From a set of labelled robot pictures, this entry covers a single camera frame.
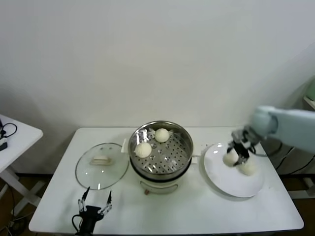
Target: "white plate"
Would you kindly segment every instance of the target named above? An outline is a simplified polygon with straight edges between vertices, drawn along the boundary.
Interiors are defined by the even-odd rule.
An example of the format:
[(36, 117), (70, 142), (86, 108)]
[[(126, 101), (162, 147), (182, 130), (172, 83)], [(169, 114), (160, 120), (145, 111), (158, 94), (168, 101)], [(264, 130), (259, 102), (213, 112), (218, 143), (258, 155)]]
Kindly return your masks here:
[(227, 143), (215, 144), (205, 153), (204, 166), (208, 177), (219, 189), (232, 196), (246, 198), (256, 195), (264, 184), (257, 157), (251, 155), (257, 170), (252, 176), (247, 176), (237, 167), (228, 167), (223, 163), (227, 146)]

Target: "glass lid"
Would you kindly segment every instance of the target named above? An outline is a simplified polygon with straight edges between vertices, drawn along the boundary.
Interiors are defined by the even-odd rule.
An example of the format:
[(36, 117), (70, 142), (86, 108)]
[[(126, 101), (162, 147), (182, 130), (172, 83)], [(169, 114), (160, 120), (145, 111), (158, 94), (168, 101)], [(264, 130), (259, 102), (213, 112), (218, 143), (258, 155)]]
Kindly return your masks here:
[(104, 143), (92, 147), (79, 159), (75, 176), (80, 185), (100, 190), (117, 183), (129, 165), (127, 154), (121, 153), (122, 146)]

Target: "small white table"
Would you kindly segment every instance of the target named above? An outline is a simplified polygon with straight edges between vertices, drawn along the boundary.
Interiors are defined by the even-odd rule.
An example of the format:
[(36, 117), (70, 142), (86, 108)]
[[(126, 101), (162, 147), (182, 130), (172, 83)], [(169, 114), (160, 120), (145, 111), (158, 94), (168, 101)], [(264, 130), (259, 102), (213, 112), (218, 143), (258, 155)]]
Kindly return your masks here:
[[(13, 123), (17, 126), (17, 132), (7, 139), (8, 147), (0, 151), (0, 178), (2, 178), (7, 184), (12, 186), (24, 198), (16, 205), (14, 214), (17, 215), (27, 203), (31, 203), (37, 206), (40, 202), (40, 198), (35, 193), (41, 189), (44, 185), (39, 181), (32, 190), (28, 190), (19, 181), (18, 177), (8, 168), (20, 155), (22, 155), (27, 149), (29, 149), (34, 143), (36, 143), (42, 136), (43, 132), (40, 129), (31, 127), (27, 124), (23, 124), (17, 120), (0, 115), (2, 124)], [(15, 127), (7, 125), (5, 128), (7, 135), (14, 132)], [(1, 190), (0, 196), (7, 190), (7, 185)]]
[[(203, 150), (206, 145), (230, 141), (231, 131), (236, 128), (187, 128), (187, 131), (195, 148)], [(75, 178), (77, 161), (97, 144), (122, 144), (134, 130), (77, 130), (31, 219), (30, 230), (75, 233), (71, 218), (78, 214), (77, 200), (85, 192)], [(264, 153), (260, 145), (256, 149)], [(303, 228), (303, 220), (269, 158), (260, 158), (258, 163), (265, 174), (265, 183), (256, 196), (247, 199), (222, 193), (203, 176), (198, 164), (190, 166), (184, 175), (184, 183), (175, 192), (145, 195), (136, 173), (129, 166), (125, 176), (115, 185), (89, 192), (86, 203), (102, 207), (112, 190), (113, 209), (96, 223), (94, 234), (235, 234)]]

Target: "black cable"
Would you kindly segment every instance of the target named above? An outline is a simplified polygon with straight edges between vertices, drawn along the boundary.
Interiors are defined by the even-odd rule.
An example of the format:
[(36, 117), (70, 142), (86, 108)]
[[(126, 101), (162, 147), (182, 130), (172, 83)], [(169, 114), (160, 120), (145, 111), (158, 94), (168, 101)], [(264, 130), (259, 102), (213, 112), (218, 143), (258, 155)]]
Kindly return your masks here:
[(294, 174), (294, 173), (296, 173), (296, 172), (298, 172), (298, 171), (304, 169), (305, 167), (307, 167), (307, 166), (314, 160), (314, 158), (315, 158), (315, 155), (311, 158), (311, 160), (310, 160), (305, 166), (303, 166), (303, 167), (301, 167), (300, 169), (298, 169), (298, 170), (296, 170), (296, 171), (293, 171), (293, 172), (291, 172), (291, 173), (289, 173), (289, 174), (287, 174), (287, 175)]
[(276, 150), (274, 150), (274, 151), (272, 151), (271, 153), (269, 153), (269, 154), (257, 154), (257, 153), (256, 153), (256, 149), (255, 149), (253, 146), (250, 147), (248, 150), (249, 150), (252, 154), (254, 154), (254, 155), (256, 155), (256, 156), (260, 156), (260, 157), (271, 157), (271, 156), (276, 155), (276, 154), (281, 150), (282, 146), (283, 146), (283, 144), (280, 143), (279, 147), (278, 147)]
[(282, 163), (284, 162), (284, 160), (286, 160), (286, 158), (289, 156), (289, 154), (295, 149), (295, 147), (291, 147), (289, 149), (289, 151), (286, 153), (286, 155), (282, 158), (280, 164), (277, 166), (276, 171), (279, 169), (279, 167), (282, 165)]
[(23, 218), (17, 218), (15, 219), (15, 199), (14, 199), (14, 194), (13, 194), (13, 190), (12, 187), (10, 185), (8, 185), (8, 188), (11, 192), (11, 196), (12, 196), (12, 202), (13, 202), (13, 210), (12, 210), (12, 219), (11, 222), (14, 222), (14, 224), (12, 226), (8, 226), (8, 229), (10, 230), (10, 234), (13, 236), (18, 236), (20, 234), (22, 234), (24, 232), (24, 230), (27, 228), (28, 226), (28, 221), (26, 217)]
[(1, 127), (1, 134), (2, 134), (2, 133), (3, 133), (3, 134), (5, 134), (5, 133), (6, 133), (6, 132), (5, 132), (5, 130), (4, 130), (4, 128), (5, 128), (5, 126), (6, 126), (6, 125), (8, 125), (8, 124), (13, 125), (13, 126), (15, 127), (15, 131), (14, 131), (12, 134), (10, 134), (10, 135), (6, 135), (6, 136), (4, 136), (5, 138), (8, 138), (8, 137), (12, 136), (13, 134), (15, 134), (15, 133), (16, 133), (16, 131), (18, 131), (18, 127), (16, 126), (16, 124), (13, 124), (13, 123), (7, 123), (7, 124), (5, 124), (4, 126), (2, 126), (2, 127)]
[(13, 221), (13, 220), (14, 220), (14, 213), (15, 213), (15, 212), (14, 212), (14, 209), (15, 209), (15, 199), (14, 199), (13, 190), (12, 190), (11, 186), (8, 185), (8, 188), (10, 189), (11, 196), (12, 196), (12, 202), (13, 202), (12, 219), (11, 219), (11, 221)]
[(71, 222), (72, 222), (72, 225), (74, 226), (75, 230), (76, 230), (77, 232), (79, 232), (78, 228), (76, 227), (76, 225), (75, 225), (75, 223), (74, 223), (74, 221), (73, 221), (74, 218), (77, 217), (77, 216), (80, 217), (80, 215), (74, 215), (74, 216), (72, 217), (72, 219), (71, 219)]

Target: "steamed bun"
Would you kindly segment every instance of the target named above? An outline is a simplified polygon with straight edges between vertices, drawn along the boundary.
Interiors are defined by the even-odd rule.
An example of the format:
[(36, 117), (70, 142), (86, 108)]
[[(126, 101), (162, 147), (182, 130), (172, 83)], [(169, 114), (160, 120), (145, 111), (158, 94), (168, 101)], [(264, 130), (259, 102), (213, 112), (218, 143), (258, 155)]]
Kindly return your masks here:
[(166, 129), (158, 129), (155, 133), (156, 141), (165, 143), (169, 139), (169, 133)]
[(152, 147), (149, 143), (140, 143), (136, 146), (134, 152), (140, 158), (146, 158), (151, 154)]
[(238, 168), (243, 174), (247, 176), (252, 176), (256, 172), (256, 165), (251, 157), (247, 160), (247, 162), (238, 165)]
[(234, 149), (232, 149), (229, 153), (223, 156), (224, 164), (229, 167), (233, 167), (234, 164), (237, 162), (237, 160), (238, 160), (238, 154)]

